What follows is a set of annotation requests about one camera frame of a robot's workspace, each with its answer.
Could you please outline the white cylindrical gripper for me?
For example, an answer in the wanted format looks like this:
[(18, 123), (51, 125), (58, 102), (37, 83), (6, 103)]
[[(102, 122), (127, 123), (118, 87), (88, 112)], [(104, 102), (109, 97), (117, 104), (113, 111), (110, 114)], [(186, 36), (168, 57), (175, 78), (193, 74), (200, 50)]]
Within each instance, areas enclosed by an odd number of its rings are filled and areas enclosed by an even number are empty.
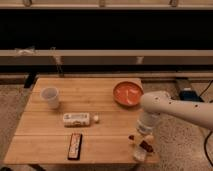
[(147, 143), (152, 143), (154, 141), (154, 136), (151, 133), (153, 132), (158, 119), (159, 116), (157, 114), (150, 114), (146, 111), (139, 114), (136, 122), (136, 129), (139, 133), (145, 135), (144, 140)]

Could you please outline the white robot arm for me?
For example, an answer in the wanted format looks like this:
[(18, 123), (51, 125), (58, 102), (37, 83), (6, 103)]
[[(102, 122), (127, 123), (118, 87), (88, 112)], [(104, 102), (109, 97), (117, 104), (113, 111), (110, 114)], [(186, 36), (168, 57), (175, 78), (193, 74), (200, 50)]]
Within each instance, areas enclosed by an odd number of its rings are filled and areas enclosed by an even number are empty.
[(167, 91), (153, 91), (141, 96), (136, 129), (140, 134), (153, 132), (161, 114), (171, 115), (213, 131), (213, 103), (173, 100)]

